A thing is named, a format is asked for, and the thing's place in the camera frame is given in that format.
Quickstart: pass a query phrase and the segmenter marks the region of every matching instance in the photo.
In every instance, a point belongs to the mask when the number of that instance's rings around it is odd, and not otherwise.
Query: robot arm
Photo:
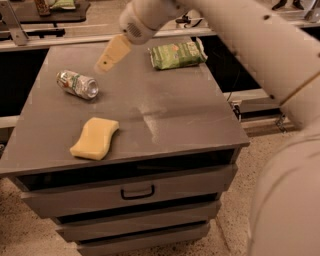
[[[319,84],[319,42],[253,0],[133,0],[122,13],[120,25],[132,43],[142,44],[187,9],[202,13],[297,127],[306,127],[320,114],[314,111],[320,110],[317,98],[297,97]],[[311,91],[310,96],[315,95],[314,88]]]
[[[320,255],[320,44],[254,0],[132,0],[120,17],[142,44],[187,9],[202,13],[220,39],[302,131],[257,181],[250,256]]]

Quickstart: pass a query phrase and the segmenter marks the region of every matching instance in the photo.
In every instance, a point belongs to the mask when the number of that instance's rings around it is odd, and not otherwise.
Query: cabinet drawer
[[[61,225],[57,232],[67,241],[116,236],[198,221],[208,222],[220,209],[220,202],[191,204],[115,217]]]
[[[102,240],[78,246],[83,256],[104,256],[125,251],[200,239],[208,234],[210,224],[197,224],[148,234]]]
[[[206,167],[139,179],[38,190],[23,193],[22,199],[42,218],[60,217],[223,192],[236,169],[235,165]]]

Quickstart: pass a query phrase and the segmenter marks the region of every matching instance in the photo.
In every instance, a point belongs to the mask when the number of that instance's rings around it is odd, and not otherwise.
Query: crushed can
[[[99,92],[94,78],[70,70],[62,70],[57,74],[57,84],[66,92],[86,100],[95,98]]]

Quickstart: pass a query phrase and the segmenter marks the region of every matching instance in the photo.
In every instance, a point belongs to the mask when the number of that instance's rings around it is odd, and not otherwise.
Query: green bag
[[[76,6],[74,0],[56,0],[53,5],[50,6],[51,10],[74,10]]]
[[[158,70],[195,66],[208,58],[198,38],[196,42],[161,45],[149,51],[152,66]]]

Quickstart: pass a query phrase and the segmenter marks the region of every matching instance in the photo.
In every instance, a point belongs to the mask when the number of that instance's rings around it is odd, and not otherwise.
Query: gray cabinet
[[[148,47],[182,40],[189,39],[135,46],[105,75],[93,71],[105,44],[52,47],[38,74],[0,176],[82,255],[199,239],[219,211],[248,138],[205,64],[151,67]],[[95,77],[98,97],[63,92],[55,82],[61,69]],[[120,123],[101,161],[69,153],[91,117]]]

